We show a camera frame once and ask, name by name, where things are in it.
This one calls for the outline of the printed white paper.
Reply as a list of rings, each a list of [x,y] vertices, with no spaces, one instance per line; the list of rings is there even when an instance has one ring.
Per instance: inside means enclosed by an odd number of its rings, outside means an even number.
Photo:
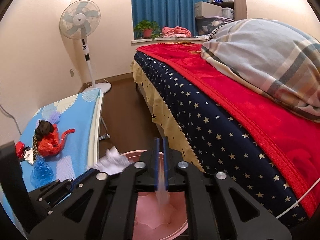
[[[107,149],[105,155],[88,168],[105,172],[111,176],[123,172],[125,168],[131,164],[132,162],[130,162],[124,155],[121,155],[116,147],[113,146],[112,148]]]

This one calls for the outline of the pink round trash bin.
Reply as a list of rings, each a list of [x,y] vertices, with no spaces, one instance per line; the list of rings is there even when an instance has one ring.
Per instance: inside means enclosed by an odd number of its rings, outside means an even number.
[[[139,192],[133,239],[176,239],[188,228],[185,195],[168,194],[165,206],[160,206],[157,193]]]

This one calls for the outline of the blue crumpled plastic bag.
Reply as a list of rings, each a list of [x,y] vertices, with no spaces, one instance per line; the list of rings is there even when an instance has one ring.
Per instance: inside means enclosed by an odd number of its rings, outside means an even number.
[[[52,182],[52,168],[46,163],[45,159],[40,155],[34,161],[34,168],[30,175],[30,182],[35,188],[42,187]]]

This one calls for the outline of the white crumpled tissue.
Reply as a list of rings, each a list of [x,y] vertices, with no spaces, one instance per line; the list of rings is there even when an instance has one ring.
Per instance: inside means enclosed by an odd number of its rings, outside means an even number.
[[[34,154],[32,148],[26,150],[23,157],[31,166],[34,165]]]

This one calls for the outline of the orange-red plastic bag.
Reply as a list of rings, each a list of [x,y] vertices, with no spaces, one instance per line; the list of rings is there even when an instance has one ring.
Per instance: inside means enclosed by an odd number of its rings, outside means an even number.
[[[75,129],[68,129],[60,136],[57,124],[53,124],[53,126],[54,131],[44,135],[37,143],[38,152],[44,158],[59,154],[65,146],[67,135],[75,132]]]

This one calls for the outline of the black floral cloth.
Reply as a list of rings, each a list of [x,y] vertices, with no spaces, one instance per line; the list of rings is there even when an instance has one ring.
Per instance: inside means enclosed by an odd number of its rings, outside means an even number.
[[[33,136],[33,161],[35,162],[37,159],[37,156],[39,155],[38,149],[37,149],[37,138],[36,135]]]

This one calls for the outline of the red plastic bag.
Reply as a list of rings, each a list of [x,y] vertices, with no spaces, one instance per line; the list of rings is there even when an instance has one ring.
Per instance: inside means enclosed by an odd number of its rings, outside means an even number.
[[[24,156],[24,152],[25,152],[25,144],[22,143],[21,141],[18,141],[15,145],[16,148],[16,155],[18,157],[18,159],[22,159]]]

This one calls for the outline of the purple foam fruit net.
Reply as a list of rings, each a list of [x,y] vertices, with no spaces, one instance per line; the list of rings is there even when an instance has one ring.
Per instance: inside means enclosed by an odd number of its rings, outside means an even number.
[[[48,122],[50,122],[52,125],[58,124],[60,121],[60,117],[61,117],[61,114],[59,112],[54,112],[49,116]]]

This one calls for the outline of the red blanket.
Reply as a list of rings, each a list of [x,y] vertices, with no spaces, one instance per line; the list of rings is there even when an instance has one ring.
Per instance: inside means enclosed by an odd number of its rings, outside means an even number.
[[[158,43],[139,47],[136,52],[168,64],[238,121],[280,171],[311,218],[319,207],[319,124],[221,74],[201,57],[200,49],[199,44]]]

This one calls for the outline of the potted green plant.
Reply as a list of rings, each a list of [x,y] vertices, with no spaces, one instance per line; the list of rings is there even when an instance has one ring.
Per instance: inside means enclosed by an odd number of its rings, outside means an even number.
[[[142,20],[134,27],[136,38],[155,39],[161,36],[161,30],[156,21]]]

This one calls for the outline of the pink folded clothes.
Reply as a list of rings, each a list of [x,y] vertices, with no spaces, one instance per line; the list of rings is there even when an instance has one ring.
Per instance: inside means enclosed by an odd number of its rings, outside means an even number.
[[[176,26],[174,28],[163,27],[162,34],[163,37],[192,37],[192,34],[188,29],[180,26]]]

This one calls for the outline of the clear plastic storage box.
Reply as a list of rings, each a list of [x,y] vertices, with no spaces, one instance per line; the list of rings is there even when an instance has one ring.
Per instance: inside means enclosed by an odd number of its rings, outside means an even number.
[[[220,16],[203,17],[196,19],[196,26],[199,35],[207,35],[220,25],[233,22],[233,19]]]

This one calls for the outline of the white standing fan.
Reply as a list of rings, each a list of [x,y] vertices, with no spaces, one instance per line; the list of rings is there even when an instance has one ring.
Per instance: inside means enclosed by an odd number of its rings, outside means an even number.
[[[87,37],[95,31],[100,22],[100,9],[92,0],[78,0],[70,4],[62,13],[59,22],[60,32],[71,40],[80,40],[81,49],[89,71],[92,84],[85,91],[99,88],[105,94],[112,85],[104,81],[96,83],[93,77]]]

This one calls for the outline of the blue curtain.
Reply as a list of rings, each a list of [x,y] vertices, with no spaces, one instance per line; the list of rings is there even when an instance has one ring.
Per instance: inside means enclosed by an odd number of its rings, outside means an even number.
[[[142,20],[157,22],[159,27],[184,27],[197,35],[194,4],[206,0],[131,0],[133,25]]]

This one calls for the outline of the cardboard box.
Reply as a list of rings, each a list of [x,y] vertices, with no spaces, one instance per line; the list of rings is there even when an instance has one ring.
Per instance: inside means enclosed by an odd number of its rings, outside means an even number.
[[[211,18],[222,16],[222,7],[207,2],[197,2],[194,4],[195,18]]]

